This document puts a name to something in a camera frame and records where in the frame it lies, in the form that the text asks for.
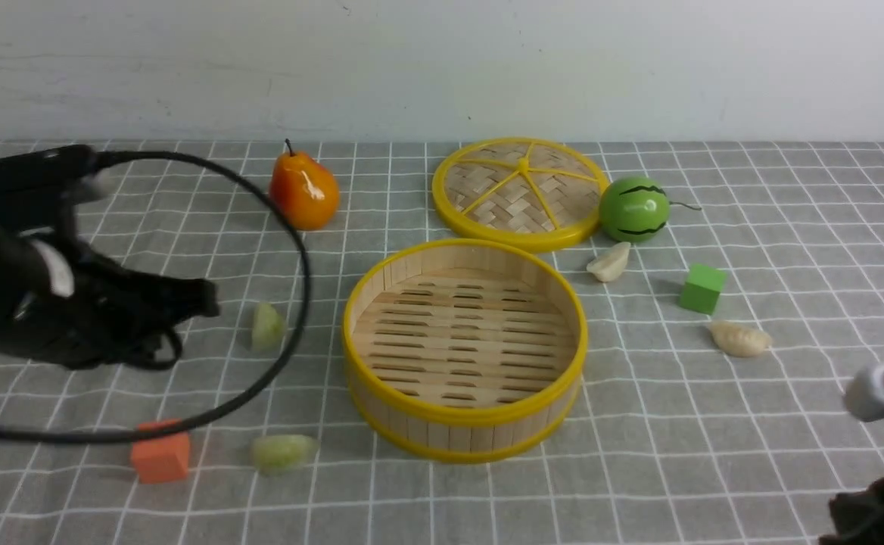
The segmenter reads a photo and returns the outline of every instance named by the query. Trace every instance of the orange cube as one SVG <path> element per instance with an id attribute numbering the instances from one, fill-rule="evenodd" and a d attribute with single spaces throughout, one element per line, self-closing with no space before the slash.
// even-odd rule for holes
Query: orange cube
<path id="1" fill-rule="evenodd" d="M 148 422 L 140 430 L 162 428 L 179 420 Z M 130 461 L 141 483 L 165 483 L 186 479 L 190 465 L 190 437 L 186 431 L 165 438 L 133 443 Z"/>

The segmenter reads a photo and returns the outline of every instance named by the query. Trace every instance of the white wall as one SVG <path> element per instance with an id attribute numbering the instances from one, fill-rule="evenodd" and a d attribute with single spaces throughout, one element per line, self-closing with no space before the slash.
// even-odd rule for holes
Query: white wall
<path id="1" fill-rule="evenodd" d="M 0 138 L 884 139 L 884 0 L 0 0 Z"/>

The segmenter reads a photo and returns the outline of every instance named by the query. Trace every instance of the yellow rim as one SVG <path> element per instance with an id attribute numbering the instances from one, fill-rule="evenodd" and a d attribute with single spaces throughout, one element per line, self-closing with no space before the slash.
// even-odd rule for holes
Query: yellow rim
<path id="1" fill-rule="evenodd" d="M 515 403 L 506 404 L 505 406 L 486 408 L 442 407 L 426 403 L 422 400 L 413 399 L 413 397 L 405 396 L 405 394 L 398 392 L 398 390 L 387 386 L 374 375 L 371 369 L 367 368 L 365 363 L 362 362 L 362 358 L 360 358 L 358 351 L 355 349 L 355 345 L 351 341 L 351 325 L 349 319 L 349 316 L 351 316 L 352 313 L 352 308 L 355 306 L 355 300 L 358 297 L 362 286 L 364 286 L 380 269 L 389 266 L 391 262 L 404 258 L 415 252 L 426 251 L 429 248 L 441 248 L 441 246 L 451 245 L 490 246 L 490 248 L 501 249 L 501 251 L 507 251 L 521 256 L 522 258 L 535 263 L 541 269 L 546 270 L 546 272 L 563 287 L 567 294 L 567 298 L 570 300 L 570 304 L 573 304 L 574 308 L 577 310 L 577 320 L 580 322 L 580 332 L 578 332 L 577 351 L 574 353 L 570 366 L 568 366 L 562 375 L 553 381 L 550 386 L 545 387 L 545 389 L 536 394 L 532 394 L 530 397 L 526 397 Z M 365 382 L 366 386 L 369 387 L 369 390 L 372 391 L 378 399 L 390 404 L 390 406 L 415 417 L 424 418 L 425 420 L 431 420 L 440 424 L 497 425 L 517 420 L 522 416 L 528 416 L 529 414 L 548 406 L 548 404 L 556 400 L 567 387 L 570 387 L 574 380 L 581 376 L 581 373 L 584 370 L 584 359 L 587 356 L 587 319 L 585 319 L 584 308 L 580 304 L 580 298 L 577 297 L 577 293 L 573 291 L 570 284 L 566 282 L 566 279 L 563 279 L 563 276 L 561 276 L 559 272 L 556 272 L 556 270 L 551 266 L 546 265 L 546 263 L 540 259 L 537 259 L 525 251 L 521 251 L 521 249 L 513 248 L 507 244 L 500 244 L 500 242 L 485 240 L 476 241 L 475 239 L 468 238 L 450 238 L 446 241 L 422 242 L 422 244 L 398 252 L 397 254 L 382 260 L 378 265 L 373 266 L 372 269 L 369 270 L 358 283 L 356 283 L 355 289 L 351 292 L 351 297 L 348 298 L 348 303 L 344 308 L 344 316 L 341 322 L 341 339 L 347 356 L 347 365 L 352 366 L 352 369 L 355 370 L 359 379 Z"/>
<path id="2" fill-rule="evenodd" d="M 477 149 L 480 148 L 486 148 L 488 145 L 512 144 L 513 142 L 530 142 L 524 161 L 528 161 L 529 154 L 533 151 L 533 146 L 543 145 L 547 148 L 562 151 L 574 159 L 577 159 L 577 161 L 580 161 L 581 164 L 587 167 L 587 169 L 590 169 L 590 172 L 593 173 L 594 177 L 580 176 L 577 173 L 568 173 L 565 172 L 565 170 L 554 169 L 529 169 L 528 172 L 563 173 L 563 175 L 576 177 L 576 179 L 584 179 L 587 182 L 596 182 L 600 187 L 601 195 L 604 194 L 604 191 L 609 185 L 607 175 L 605 175 L 600 167 L 595 165 L 593 161 L 587 159 L 587 156 L 583 155 L 583 153 L 575 151 L 573 148 L 567 148 L 567 146 L 561 145 L 558 142 L 530 138 L 488 139 L 488 141 L 477 142 L 477 144 L 467 146 L 467 148 L 459 149 L 459 151 L 456 151 L 447 157 L 445 161 L 439 165 L 439 168 L 435 170 L 435 175 L 432 176 L 432 201 L 435 202 L 435 210 L 437 210 L 439 217 L 442 218 L 450 229 L 457 232 L 457 234 L 462 235 L 462 237 L 481 238 L 484 239 L 484 241 L 502 242 L 502 244 L 515 246 L 515 248 L 521 248 L 523 251 L 533 253 L 558 251 L 561 248 L 569 248 L 570 246 L 580 244 L 585 238 L 590 237 L 590 235 L 597 230 L 600 222 L 596 213 L 587 215 L 587 217 L 574 225 L 559 228 L 559 222 L 557 222 L 556 218 L 553 216 L 553 211 L 546 206 L 542 191 L 540 191 L 539 188 L 536 187 L 536 184 L 533 183 L 528 172 L 519 172 L 519 169 L 515 165 L 508 165 L 508 163 L 503 164 L 500 161 L 491 161 L 488 159 L 462 159 L 467 153 L 477 151 Z M 493 164 L 508 167 L 512 170 L 512 173 L 511 175 L 504 177 L 504 179 L 501 179 L 500 182 L 493 187 L 490 187 L 490 189 L 486 190 L 486 193 L 474 201 L 474 203 L 466 207 L 465 210 L 456 210 L 456 207 L 452 206 L 452 203 L 449 202 L 449 198 L 445 193 L 446 174 L 449 172 L 449 168 L 456 163 Z M 552 222 L 554 227 L 557 227 L 556 230 L 552 232 L 500 231 L 477 224 L 475 221 L 466 217 L 466 213 L 472 210 L 472 208 L 477 207 L 478 204 L 493 195 L 497 189 L 500 189 L 500 187 L 510 182 L 510 180 L 515 179 L 517 176 L 522 177 L 529 185 L 530 190 L 535 193 L 537 199 L 539 199 L 540 203 L 543 205 L 543 210 L 546 211 L 546 217 L 549 217 L 549 221 Z"/>
<path id="3" fill-rule="evenodd" d="M 543 430 L 538 432 L 538 434 L 533 435 L 532 438 L 528 438 L 524 442 L 512 445 L 508 448 L 486 452 L 455 452 L 451 450 L 430 448 L 425 445 L 413 443 L 412 441 L 408 441 L 408 439 L 401 437 L 401 435 L 395 434 L 394 432 L 390 431 L 389 428 L 385 428 L 381 422 L 372 418 L 372 415 L 369 415 L 367 411 L 365 411 L 365 407 L 363 407 L 362 404 L 359 403 L 358 396 L 356 395 L 355 389 L 353 387 L 348 387 L 348 393 L 351 396 L 351 400 L 353 401 L 353 403 L 355 403 L 355 407 L 358 407 L 358 412 L 360 413 L 360 415 L 362 415 L 362 417 L 365 418 L 366 422 L 369 423 L 372 428 L 374 428 L 374 431 L 378 432 L 380 435 L 382 435 L 382 437 L 396 444 L 398 448 L 407 450 L 416 456 L 422 456 L 422 458 L 437 459 L 437 461 L 439 462 L 448 463 L 496 462 L 500 461 L 500 459 L 510 458 L 511 456 L 515 456 L 528 451 L 537 444 L 541 443 L 543 439 L 546 439 L 550 435 L 552 435 L 553 432 L 560 427 L 560 424 L 563 424 L 563 421 L 566 420 L 567 415 L 570 414 L 570 410 L 573 409 L 573 404 L 577 402 L 577 397 L 580 396 L 580 391 L 574 390 L 573 396 L 571 396 L 570 400 L 567 401 L 566 407 L 563 408 L 563 412 L 559 415 L 559 417 L 556 417 L 556 420 L 550 422 L 550 424 L 543 428 Z"/>

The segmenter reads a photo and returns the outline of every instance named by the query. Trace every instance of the watermelon stripe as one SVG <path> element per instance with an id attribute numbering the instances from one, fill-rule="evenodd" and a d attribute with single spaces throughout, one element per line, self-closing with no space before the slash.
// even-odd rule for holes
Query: watermelon stripe
<path id="1" fill-rule="evenodd" d="M 657 232 L 657 231 L 660 231 L 660 230 L 663 229 L 667 224 L 668 224 L 668 222 L 664 221 L 664 222 L 662 222 L 660 225 L 658 225 L 657 227 L 655 227 L 655 228 L 653 228 L 653 229 L 645 229 L 645 230 L 643 230 L 643 231 L 627 231 L 626 229 L 618 229 L 618 231 L 619 231 L 619 232 L 623 232 L 623 234 L 625 234 L 625 235 L 649 235 L 650 232 Z"/>
<path id="2" fill-rule="evenodd" d="M 660 193 L 661 195 L 667 195 L 667 193 L 664 193 L 663 189 L 660 189 L 660 187 L 656 185 L 638 185 L 637 187 L 631 187 L 627 191 L 624 191 L 623 193 L 621 193 L 621 195 L 634 193 L 636 191 L 654 191 L 656 193 Z"/>

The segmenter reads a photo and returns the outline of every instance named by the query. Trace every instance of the wooden block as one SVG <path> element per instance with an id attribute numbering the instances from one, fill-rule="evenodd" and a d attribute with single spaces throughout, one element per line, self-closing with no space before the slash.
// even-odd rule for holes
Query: wooden block
<path id="1" fill-rule="evenodd" d="M 178 420 L 148 422 L 139 425 L 138 428 L 151 430 L 176 422 Z M 165 483 L 186 479 L 189 474 L 190 437 L 184 431 L 165 438 L 133 443 L 129 458 L 141 483 Z"/>
<path id="2" fill-rule="evenodd" d="M 695 313 L 713 314 L 725 287 L 727 274 L 713 266 L 694 263 L 691 266 L 681 295 L 677 300 L 679 307 L 694 310 Z"/>

